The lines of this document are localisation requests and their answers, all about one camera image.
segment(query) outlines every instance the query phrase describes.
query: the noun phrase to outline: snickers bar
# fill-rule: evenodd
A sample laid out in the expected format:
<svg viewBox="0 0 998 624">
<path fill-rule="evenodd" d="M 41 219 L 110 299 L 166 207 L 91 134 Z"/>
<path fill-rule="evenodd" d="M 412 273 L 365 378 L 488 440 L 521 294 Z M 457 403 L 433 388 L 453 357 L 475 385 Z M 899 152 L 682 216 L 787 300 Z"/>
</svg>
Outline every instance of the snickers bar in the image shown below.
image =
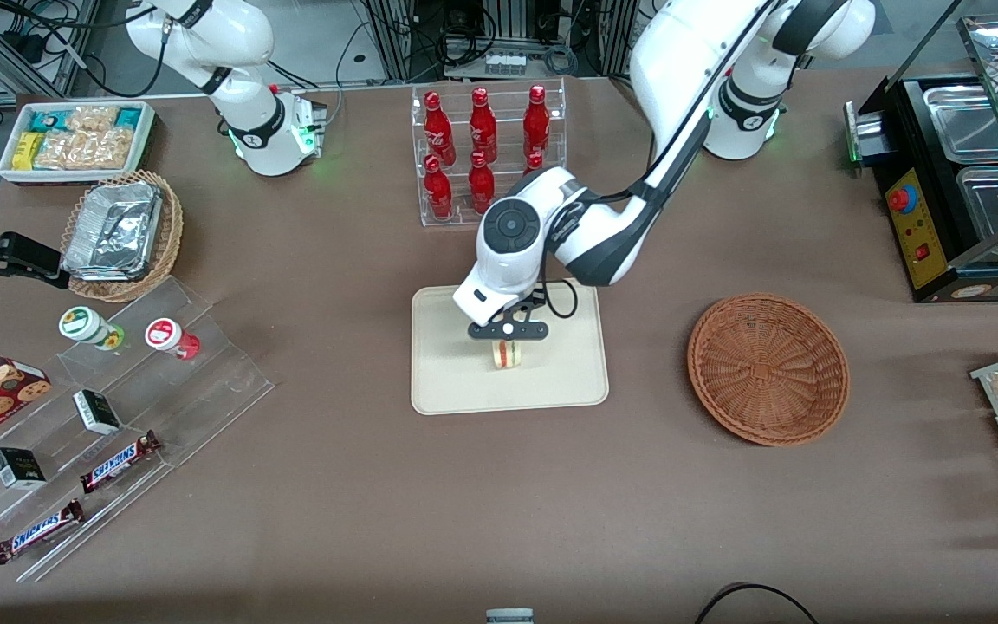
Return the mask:
<svg viewBox="0 0 998 624">
<path fill-rule="evenodd" d="M 83 492 L 86 494 L 94 492 L 100 485 L 118 477 L 128 467 L 135 465 L 140 459 L 156 449 L 159 449 L 159 439 L 156 439 L 156 434 L 152 430 L 149 430 L 141 438 L 135 439 L 133 444 L 114 455 L 113 458 L 107 459 L 102 465 L 80 477 L 80 482 L 83 483 Z"/>
<path fill-rule="evenodd" d="M 0 542 L 0 565 L 12 560 L 13 557 L 19 556 L 23 550 L 30 548 L 33 544 L 44 540 L 48 536 L 52 536 L 53 533 L 63 529 L 64 526 L 76 522 L 82 523 L 84 520 L 87 519 L 83 517 L 83 507 L 80 506 L 79 501 L 73 498 L 67 507 L 50 515 L 50 517 L 44 518 L 41 522 L 30 526 L 23 533 L 16 534 L 13 540 Z"/>
</svg>

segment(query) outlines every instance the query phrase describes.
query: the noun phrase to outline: small jar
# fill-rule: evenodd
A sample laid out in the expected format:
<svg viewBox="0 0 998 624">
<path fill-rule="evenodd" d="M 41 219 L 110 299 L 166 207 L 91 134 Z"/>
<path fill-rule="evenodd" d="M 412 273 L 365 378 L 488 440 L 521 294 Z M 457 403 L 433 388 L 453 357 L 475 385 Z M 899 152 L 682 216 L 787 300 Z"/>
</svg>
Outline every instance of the small jar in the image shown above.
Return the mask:
<svg viewBox="0 0 998 624">
<path fill-rule="evenodd" d="M 126 332 L 103 319 L 94 309 L 76 305 L 60 317 L 60 333 L 67 339 L 94 344 L 100 351 L 114 351 L 126 339 Z"/>
<path fill-rule="evenodd" d="M 146 330 L 146 343 L 156 351 L 171 353 L 180 360 L 198 355 L 198 336 L 186 332 L 172 319 L 156 319 Z"/>
</svg>

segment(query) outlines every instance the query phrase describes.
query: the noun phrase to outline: emergency stop button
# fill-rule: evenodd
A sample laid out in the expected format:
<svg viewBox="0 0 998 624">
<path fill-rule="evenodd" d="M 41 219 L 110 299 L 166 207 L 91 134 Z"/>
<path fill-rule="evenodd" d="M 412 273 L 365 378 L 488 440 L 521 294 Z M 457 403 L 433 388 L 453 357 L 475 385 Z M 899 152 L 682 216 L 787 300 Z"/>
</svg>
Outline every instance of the emergency stop button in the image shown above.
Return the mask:
<svg viewBox="0 0 998 624">
<path fill-rule="evenodd" d="M 903 185 L 902 188 L 888 193 L 888 208 L 899 214 L 911 214 L 918 205 L 918 190 L 912 185 Z"/>
</svg>

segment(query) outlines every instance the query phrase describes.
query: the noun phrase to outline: red button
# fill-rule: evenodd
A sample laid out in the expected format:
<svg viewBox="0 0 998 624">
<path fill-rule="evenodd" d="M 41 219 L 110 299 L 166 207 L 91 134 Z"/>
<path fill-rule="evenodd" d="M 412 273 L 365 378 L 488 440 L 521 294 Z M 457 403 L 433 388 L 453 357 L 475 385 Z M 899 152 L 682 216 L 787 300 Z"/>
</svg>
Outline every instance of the red button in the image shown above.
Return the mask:
<svg viewBox="0 0 998 624">
<path fill-rule="evenodd" d="M 888 195 L 888 208 L 891 208 L 896 212 L 903 212 L 903 210 L 907 208 L 907 204 L 910 201 L 911 195 L 908 195 L 907 191 L 903 189 L 891 191 L 891 194 Z"/>
</svg>

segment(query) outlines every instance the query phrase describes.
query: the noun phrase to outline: small black box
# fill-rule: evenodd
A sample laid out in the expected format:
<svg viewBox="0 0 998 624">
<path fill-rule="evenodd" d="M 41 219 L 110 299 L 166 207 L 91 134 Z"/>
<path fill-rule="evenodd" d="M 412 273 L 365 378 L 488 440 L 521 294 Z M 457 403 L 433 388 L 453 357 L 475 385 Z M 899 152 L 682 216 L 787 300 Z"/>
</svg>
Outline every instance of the small black box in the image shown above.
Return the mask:
<svg viewBox="0 0 998 624">
<path fill-rule="evenodd" d="M 5 446 L 0 449 L 0 478 L 13 490 L 35 490 L 45 481 L 32 451 Z"/>
<path fill-rule="evenodd" d="M 122 427 L 106 396 L 83 388 L 72 395 L 72 400 L 75 400 L 75 411 L 79 412 L 83 426 L 88 430 L 102 435 L 114 435 Z"/>
</svg>

